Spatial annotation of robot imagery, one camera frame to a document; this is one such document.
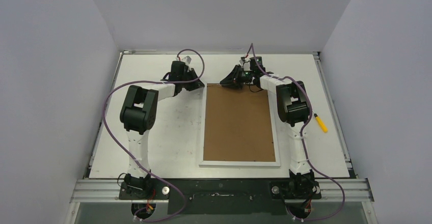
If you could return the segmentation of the white picture frame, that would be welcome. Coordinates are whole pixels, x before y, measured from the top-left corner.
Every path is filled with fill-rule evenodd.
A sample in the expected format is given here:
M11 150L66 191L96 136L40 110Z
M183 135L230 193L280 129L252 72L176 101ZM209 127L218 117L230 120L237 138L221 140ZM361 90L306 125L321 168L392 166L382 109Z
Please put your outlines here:
M208 83L203 90L200 167L280 167L275 101Z

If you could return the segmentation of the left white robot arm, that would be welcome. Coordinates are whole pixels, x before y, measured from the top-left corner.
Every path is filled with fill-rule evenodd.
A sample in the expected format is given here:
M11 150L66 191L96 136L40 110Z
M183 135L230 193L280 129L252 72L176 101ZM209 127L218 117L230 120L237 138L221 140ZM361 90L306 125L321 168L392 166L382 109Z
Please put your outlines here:
M120 121L126 130L132 158L122 188L139 199L148 198L155 192L150 175L148 139L155 124L158 102L175 97L182 90L193 91L205 86L190 66L191 61L189 56L173 61L161 84L151 85L148 89L131 85L127 90Z

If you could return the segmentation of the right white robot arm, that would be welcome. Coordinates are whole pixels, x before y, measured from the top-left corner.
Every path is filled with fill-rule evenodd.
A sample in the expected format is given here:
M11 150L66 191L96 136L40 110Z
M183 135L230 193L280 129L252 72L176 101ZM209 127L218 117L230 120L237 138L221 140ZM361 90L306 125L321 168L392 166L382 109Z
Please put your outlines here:
M255 85L276 96L277 113L281 122L294 127L298 123L306 125L312 111L301 81L287 83L272 72L267 72L262 64L262 57L240 58L240 64L223 78L219 84L225 88L239 90L243 85ZM290 145L290 181L286 188L279 187L279 194L286 194L294 199L311 200L318 193L313 170L308 163L303 137L304 127L294 134Z

